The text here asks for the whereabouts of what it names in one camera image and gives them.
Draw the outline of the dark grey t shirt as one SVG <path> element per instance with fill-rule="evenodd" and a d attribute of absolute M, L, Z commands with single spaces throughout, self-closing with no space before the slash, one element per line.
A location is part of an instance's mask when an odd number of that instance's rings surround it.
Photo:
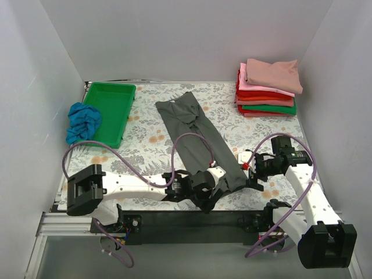
<path fill-rule="evenodd" d="M 173 142 L 186 133 L 195 133 L 205 138 L 212 148 L 217 165 L 226 171 L 224 180 L 219 183 L 223 191 L 235 192 L 246 186 L 247 176 L 216 127 L 206 117 L 193 93 L 186 92 L 179 98 L 157 102 L 155 105 Z M 178 140 L 178 155 L 186 170 L 192 174 L 209 167 L 211 156 L 206 143 L 194 135 Z"/>

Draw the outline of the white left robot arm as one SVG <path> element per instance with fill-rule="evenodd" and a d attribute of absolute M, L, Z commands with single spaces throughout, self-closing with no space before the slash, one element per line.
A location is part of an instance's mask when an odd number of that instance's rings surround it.
<path fill-rule="evenodd" d="M 92 164 L 67 180 L 67 214 L 90 216 L 110 232 L 123 228 L 124 216 L 119 199 L 144 198 L 153 201 L 181 202 L 190 200 L 201 211 L 210 212 L 221 198 L 220 182 L 226 172 L 220 166 L 190 174 L 184 170 L 140 179 L 102 170 Z"/>

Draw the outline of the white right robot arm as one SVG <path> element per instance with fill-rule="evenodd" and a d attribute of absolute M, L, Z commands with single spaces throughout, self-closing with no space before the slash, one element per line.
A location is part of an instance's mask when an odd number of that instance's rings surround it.
<path fill-rule="evenodd" d="M 269 235 L 282 229 L 297 247 L 299 259 L 307 269 L 346 268 L 352 260 L 357 232 L 345 224 L 327 200 L 316 179 L 317 165 L 308 147 L 296 151 L 285 133 L 265 137 L 271 141 L 274 157 L 264 160 L 254 149 L 247 164 L 254 177 L 264 180 L 282 174 L 295 190 L 298 200 L 290 206 L 270 201 L 263 224 L 268 231 L 245 254 L 246 258 L 269 250 L 276 243 L 262 246 Z"/>

